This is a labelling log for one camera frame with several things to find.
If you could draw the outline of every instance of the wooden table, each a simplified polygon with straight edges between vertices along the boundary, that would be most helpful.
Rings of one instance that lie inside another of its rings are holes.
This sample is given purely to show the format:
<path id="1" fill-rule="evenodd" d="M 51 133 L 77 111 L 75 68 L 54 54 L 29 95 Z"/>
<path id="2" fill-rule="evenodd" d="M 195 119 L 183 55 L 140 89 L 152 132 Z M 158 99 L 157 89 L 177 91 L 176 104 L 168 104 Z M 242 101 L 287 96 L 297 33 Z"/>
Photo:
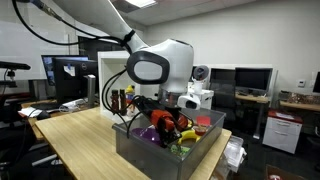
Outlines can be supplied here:
<path id="1" fill-rule="evenodd" d="M 284 107 L 291 107 L 291 108 L 320 112 L 320 105 L 318 104 L 297 104 L 297 103 L 288 103 L 285 101 L 280 101 L 280 105 Z"/>
<path id="2" fill-rule="evenodd" d="M 237 93 L 236 93 L 236 99 L 246 100 L 246 101 L 254 101 L 254 102 L 264 103 L 264 104 L 269 102 L 269 99 L 264 96 L 252 96 L 252 95 L 242 96 Z"/>
<path id="3" fill-rule="evenodd" d="M 39 101 L 38 103 L 42 103 L 42 102 L 52 102 L 52 101 L 48 101 L 48 100 L 44 100 L 44 101 Z M 21 107 L 22 108 L 28 108 L 31 106 L 31 104 L 34 104 L 35 102 L 29 102 L 29 103 L 24 103 L 24 104 L 21 104 Z M 62 115 L 65 115 L 65 114 L 70 114 L 69 112 L 53 112 L 53 113 L 50 113 L 50 116 L 51 118 L 53 117 L 58 117 L 58 116 L 62 116 Z M 44 140 L 44 137 L 42 135 L 42 133 L 39 131 L 39 129 L 37 128 L 37 126 L 35 125 L 35 123 L 38 121 L 37 118 L 29 118 L 28 119 L 29 121 L 29 124 L 33 130 L 33 133 L 35 134 L 36 138 L 38 141 L 43 141 Z"/>
<path id="4" fill-rule="evenodd" d="M 116 153 L 113 124 L 99 108 L 36 122 L 75 179 L 149 179 Z M 190 179 L 210 179 L 230 136 L 222 131 Z"/>
<path id="5" fill-rule="evenodd" d="M 253 95 L 242 96 L 237 93 L 235 96 L 236 96 L 236 99 L 239 99 L 239 100 L 254 101 L 254 102 L 260 104 L 258 122 L 257 122 L 256 130 L 253 134 L 253 138 L 260 139 L 260 125 L 261 125 L 261 121 L 262 121 L 264 106 L 265 106 L 265 104 L 267 104 L 269 102 L 268 97 L 253 96 Z"/>

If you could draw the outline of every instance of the red object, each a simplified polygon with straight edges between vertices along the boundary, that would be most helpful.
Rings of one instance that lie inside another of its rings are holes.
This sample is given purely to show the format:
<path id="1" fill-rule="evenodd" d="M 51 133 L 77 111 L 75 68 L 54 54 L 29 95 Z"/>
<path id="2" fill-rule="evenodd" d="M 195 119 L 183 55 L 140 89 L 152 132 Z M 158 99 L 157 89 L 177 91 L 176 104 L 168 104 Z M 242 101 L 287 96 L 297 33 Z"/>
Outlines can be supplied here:
<path id="1" fill-rule="evenodd" d="M 164 110 L 153 110 L 151 114 L 151 124 L 158 129 L 159 120 L 164 120 L 165 129 L 167 131 L 174 131 L 174 123 L 171 120 L 173 117 L 168 111 Z"/>
<path id="2" fill-rule="evenodd" d="M 293 119 L 289 119 L 289 118 L 286 118 L 285 116 L 281 116 L 281 115 L 279 116 L 279 114 L 292 116 Z M 288 113 L 283 113 L 283 112 L 277 111 L 277 110 L 269 110 L 268 117 L 281 119 L 281 120 L 289 121 L 289 122 L 295 122 L 295 123 L 299 123 L 299 124 L 303 123 L 302 119 L 299 116 L 295 116 L 295 115 L 288 114 Z"/>
<path id="3" fill-rule="evenodd" d="M 202 128 L 199 128 L 199 127 L 193 127 L 196 135 L 198 136 L 203 136 L 206 132 L 207 132 L 207 128 L 206 127 L 202 127 Z"/>
<path id="4" fill-rule="evenodd" d="M 180 114 L 178 119 L 178 124 L 180 127 L 176 127 L 178 131 L 183 131 L 184 128 L 188 126 L 188 118 L 186 118 L 184 115 Z"/>
<path id="5" fill-rule="evenodd" d="M 198 116 L 197 117 L 197 124 L 200 125 L 206 125 L 206 126 L 210 126 L 210 117 L 208 116 Z"/>
<path id="6" fill-rule="evenodd" d="M 171 115 L 171 113 L 165 110 L 153 110 L 151 114 L 151 124 L 158 128 L 159 120 L 164 120 L 165 129 L 167 131 L 174 131 L 175 124 L 172 121 L 173 116 Z M 179 126 L 176 126 L 177 130 L 182 131 L 184 128 L 188 126 L 188 119 L 180 114 L 178 124 Z"/>

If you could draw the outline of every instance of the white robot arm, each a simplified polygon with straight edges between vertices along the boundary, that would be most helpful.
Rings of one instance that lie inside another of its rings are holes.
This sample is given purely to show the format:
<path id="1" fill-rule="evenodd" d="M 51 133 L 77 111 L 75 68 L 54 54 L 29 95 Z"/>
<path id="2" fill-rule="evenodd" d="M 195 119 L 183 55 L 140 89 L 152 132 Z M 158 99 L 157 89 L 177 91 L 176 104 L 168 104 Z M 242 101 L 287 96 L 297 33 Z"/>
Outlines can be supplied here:
<path id="1" fill-rule="evenodd" d="M 40 0 L 17 1 L 31 2 L 47 14 L 56 15 Z M 158 100 L 161 104 L 168 108 L 200 108 L 197 97 L 186 95 L 194 56 L 191 45 L 168 39 L 148 46 L 133 33 L 109 0 L 53 1 L 77 21 L 125 40 L 132 52 L 127 61 L 128 75 L 139 84 L 160 84 Z"/>

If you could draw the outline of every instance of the bottle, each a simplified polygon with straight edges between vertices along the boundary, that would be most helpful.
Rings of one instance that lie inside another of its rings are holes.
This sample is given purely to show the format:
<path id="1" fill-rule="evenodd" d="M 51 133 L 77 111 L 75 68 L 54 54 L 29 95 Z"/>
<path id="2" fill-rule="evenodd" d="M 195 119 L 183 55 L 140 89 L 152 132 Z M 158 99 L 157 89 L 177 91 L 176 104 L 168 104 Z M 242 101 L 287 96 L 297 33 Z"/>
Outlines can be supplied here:
<path id="1" fill-rule="evenodd" d="M 127 114 L 127 102 L 126 102 L 126 94 L 124 89 L 120 89 L 120 107 L 121 107 L 121 112 L 120 114 L 122 116 L 125 116 Z"/>
<path id="2" fill-rule="evenodd" d="M 129 85 L 129 86 L 127 87 L 127 89 L 126 89 L 126 101 L 127 101 L 127 104 L 130 104 L 130 103 L 131 103 L 131 101 L 132 101 L 132 99 L 133 99 L 133 97 L 134 97 L 134 94 L 135 94 L 135 93 L 134 93 L 134 86 Z M 132 104 L 132 105 L 130 105 L 130 106 L 128 107 L 127 116 L 133 117 L 133 116 L 135 115 L 134 111 L 135 111 L 135 107 L 134 107 L 134 105 Z"/>
<path id="3" fill-rule="evenodd" d="M 111 108 L 113 111 L 119 111 L 119 94 L 118 90 L 112 90 L 111 92 Z"/>

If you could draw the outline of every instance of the computer monitor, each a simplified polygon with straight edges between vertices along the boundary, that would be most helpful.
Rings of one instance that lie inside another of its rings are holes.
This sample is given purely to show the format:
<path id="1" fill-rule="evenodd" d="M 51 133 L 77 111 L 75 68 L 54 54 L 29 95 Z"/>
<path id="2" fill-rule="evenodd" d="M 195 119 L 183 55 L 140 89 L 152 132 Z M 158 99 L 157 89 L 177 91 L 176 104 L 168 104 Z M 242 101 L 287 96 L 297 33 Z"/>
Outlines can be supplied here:
<path id="1" fill-rule="evenodd" d="M 87 61 L 89 60 L 88 56 L 85 55 L 42 55 L 42 62 L 44 66 L 44 70 L 47 75 L 48 83 L 50 86 L 54 86 L 54 73 L 53 73 L 53 64 L 52 60 L 53 58 L 56 59 L 68 59 L 68 60 L 83 60 Z"/>
<path id="2" fill-rule="evenodd" d="M 96 93 L 99 92 L 98 62 L 55 59 L 53 61 L 56 98 L 59 104 L 87 97 L 88 80 L 96 77 Z"/>
<path id="3" fill-rule="evenodd" d="M 314 83 L 313 92 L 320 93 L 320 72 L 318 72 L 316 82 Z"/>
<path id="4" fill-rule="evenodd" d="M 237 90 L 268 92 L 272 68 L 238 67 L 235 71 Z"/>
<path id="5" fill-rule="evenodd" d="M 193 66 L 193 67 L 192 67 L 192 71 L 191 71 L 191 76 L 190 76 L 190 78 L 189 78 L 189 82 L 193 82 L 192 76 L 193 76 L 193 71 L 194 71 L 195 68 L 196 68 L 196 66 Z"/>
<path id="6" fill-rule="evenodd" d="M 214 80 L 234 80 L 235 74 L 236 72 L 234 69 L 211 68 L 210 83 Z"/>

